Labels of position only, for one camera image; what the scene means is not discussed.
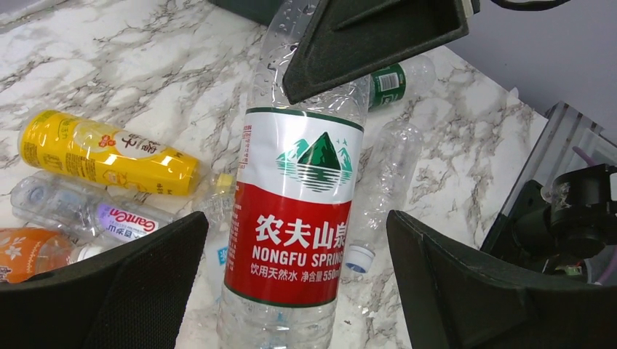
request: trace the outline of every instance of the marble surface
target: marble surface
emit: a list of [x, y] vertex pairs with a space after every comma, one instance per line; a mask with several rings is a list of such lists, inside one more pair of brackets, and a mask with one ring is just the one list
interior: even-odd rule
[[[0, 217], [9, 192], [36, 170], [17, 154], [24, 121], [43, 108], [124, 127], [233, 173], [252, 67], [265, 29], [197, 0], [81, 0], [0, 28]], [[478, 247], [545, 120], [449, 49], [426, 54], [438, 82], [421, 97], [372, 113], [377, 131], [411, 120], [426, 145], [403, 208]], [[170, 212], [190, 198], [141, 196]], [[196, 276], [177, 348], [216, 348], [216, 306]], [[387, 249], [370, 274], [341, 284], [332, 348], [410, 348]]]

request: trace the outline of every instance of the barcode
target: barcode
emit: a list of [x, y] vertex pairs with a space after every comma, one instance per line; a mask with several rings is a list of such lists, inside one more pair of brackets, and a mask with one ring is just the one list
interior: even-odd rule
[[390, 73], [379, 77], [379, 84], [381, 85], [381, 91], [389, 91], [390, 89], [396, 89], [400, 86], [399, 75], [397, 73]]

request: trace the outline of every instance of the empty bottle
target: empty bottle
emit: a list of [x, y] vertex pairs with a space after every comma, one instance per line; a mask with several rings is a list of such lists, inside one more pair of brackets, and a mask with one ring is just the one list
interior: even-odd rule
[[114, 200], [103, 188], [70, 177], [40, 171], [11, 191], [13, 215], [60, 230], [82, 242], [99, 238], [119, 245], [154, 232], [174, 221], [173, 214], [130, 200]]
[[375, 249], [385, 247], [386, 218], [392, 209], [403, 209], [422, 152], [422, 134], [409, 121], [394, 120], [379, 132], [351, 209], [350, 244], [345, 266], [368, 272]]
[[437, 80], [435, 64], [427, 56], [415, 56], [370, 74], [370, 108], [427, 93]]
[[55, 231], [0, 229], [0, 283], [25, 281], [36, 274], [85, 260], [103, 250], [96, 245], [77, 247]]
[[206, 277], [212, 296], [218, 301], [227, 263], [236, 182], [234, 176], [222, 173], [212, 176], [205, 186], [204, 190], [197, 189], [198, 196], [193, 200], [192, 209], [194, 212], [204, 212], [210, 225], [204, 247]]
[[217, 331], [221, 348], [328, 348], [368, 77], [296, 105], [282, 88], [318, 0], [272, 20], [248, 100]]

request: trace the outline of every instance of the green mountain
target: green mountain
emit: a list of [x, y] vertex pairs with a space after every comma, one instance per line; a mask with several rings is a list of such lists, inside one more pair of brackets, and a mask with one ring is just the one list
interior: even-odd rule
[[349, 156], [349, 153], [347, 153], [347, 149], [341, 148], [338, 151], [338, 154], [343, 159], [341, 161], [341, 169], [343, 169], [343, 171], [353, 171], [353, 169], [351, 168], [351, 157]]
[[282, 153], [281, 155], [279, 155], [278, 158], [276, 158], [276, 160], [296, 162], [300, 158], [300, 156], [304, 154], [304, 152], [306, 151], [308, 147], [309, 147], [309, 142], [306, 142], [306, 140], [299, 140], [296, 143], [294, 143], [294, 148], [292, 150], [286, 153]]
[[317, 138], [315, 143], [300, 157], [298, 163], [341, 170], [336, 150], [327, 132]]

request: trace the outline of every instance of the yellow label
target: yellow label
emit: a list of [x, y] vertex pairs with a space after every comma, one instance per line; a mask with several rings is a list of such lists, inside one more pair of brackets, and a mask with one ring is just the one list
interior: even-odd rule
[[188, 195], [197, 159], [134, 133], [59, 111], [24, 129], [20, 153], [31, 166], [149, 193]]

